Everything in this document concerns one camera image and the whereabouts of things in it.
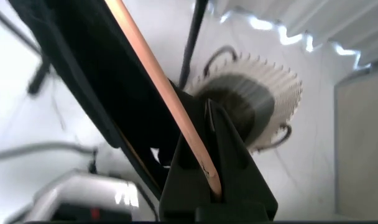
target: gray cable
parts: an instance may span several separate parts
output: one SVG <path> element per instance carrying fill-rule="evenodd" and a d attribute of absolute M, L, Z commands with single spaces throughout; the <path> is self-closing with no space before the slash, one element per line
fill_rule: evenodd
<path fill-rule="evenodd" d="M 18 146 L 10 149 L 3 149 L 0 150 L 0 161 L 5 159 L 12 159 L 14 157 L 23 156 L 26 154 L 31 154 L 35 152 L 44 152 L 44 151 L 52 151 L 52 150 L 59 150 L 59 149 L 67 149 L 71 151 L 76 151 L 80 154 L 85 154 L 92 156 L 94 152 L 98 149 L 88 148 L 79 146 L 77 144 L 66 143 L 66 142 L 41 142 L 35 144 L 28 144 L 24 146 Z"/>

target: white floor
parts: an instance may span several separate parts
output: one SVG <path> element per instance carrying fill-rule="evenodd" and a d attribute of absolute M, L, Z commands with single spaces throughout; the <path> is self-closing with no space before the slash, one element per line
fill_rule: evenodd
<path fill-rule="evenodd" d="M 125 1 L 165 74 L 178 81 L 192 16 L 191 1 Z M 0 9 L 16 21 L 9 6 Z M 275 31 L 252 29 L 241 17 L 225 23 L 207 15 L 192 61 L 191 77 L 208 57 L 231 44 L 252 55 L 291 67 L 303 80 L 303 98 L 283 146 L 253 158 L 275 194 L 276 220 L 329 220 L 334 216 L 333 84 L 351 71 L 353 58 L 337 56 L 330 45 L 309 53 L 303 42 L 282 45 Z M 41 94 L 26 94 L 39 58 L 0 25 L 0 150 L 61 140 L 94 146 L 103 137 L 58 78 Z M 0 162 L 0 223 L 30 202 L 33 194 L 64 172 L 85 168 L 88 158 L 47 152 Z"/>

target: black pole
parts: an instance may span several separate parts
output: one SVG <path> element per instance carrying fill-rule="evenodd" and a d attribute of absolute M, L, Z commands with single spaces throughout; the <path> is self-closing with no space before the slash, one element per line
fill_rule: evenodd
<path fill-rule="evenodd" d="M 183 63 L 179 77 L 179 88 L 182 90 L 187 84 L 190 73 L 190 61 L 195 49 L 197 37 L 200 31 L 201 22 L 206 12 L 208 0 L 196 0 L 195 11 L 190 24 L 188 42 L 183 53 Z"/>
<path fill-rule="evenodd" d="M 25 42 L 34 52 L 41 54 L 39 48 L 22 33 L 11 21 L 7 19 L 5 15 L 0 12 L 0 22 L 4 24 L 11 32 L 13 32 L 20 40 Z"/>

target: wooden stick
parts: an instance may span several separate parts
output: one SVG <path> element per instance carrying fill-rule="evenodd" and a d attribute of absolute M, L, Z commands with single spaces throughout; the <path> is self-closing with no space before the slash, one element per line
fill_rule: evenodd
<path fill-rule="evenodd" d="M 217 198 L 221 198 L 222 188 L 219 175 L 213 161 L 207 152 L 203 141 L 200 139 L 189 115 L 185 111 L 181 101 L 174 91 L 171 83 L 147 45 L 136 23 L 121 0 L 104 0 L 118 22 L 121 30 L 134 48 L 135 53 L 142 62 L 156 89 L 159 91 L 164 103 L 167 105 L 175 122 L 177 122 L 183 136 L 203 169 L 211 190 Z"/>

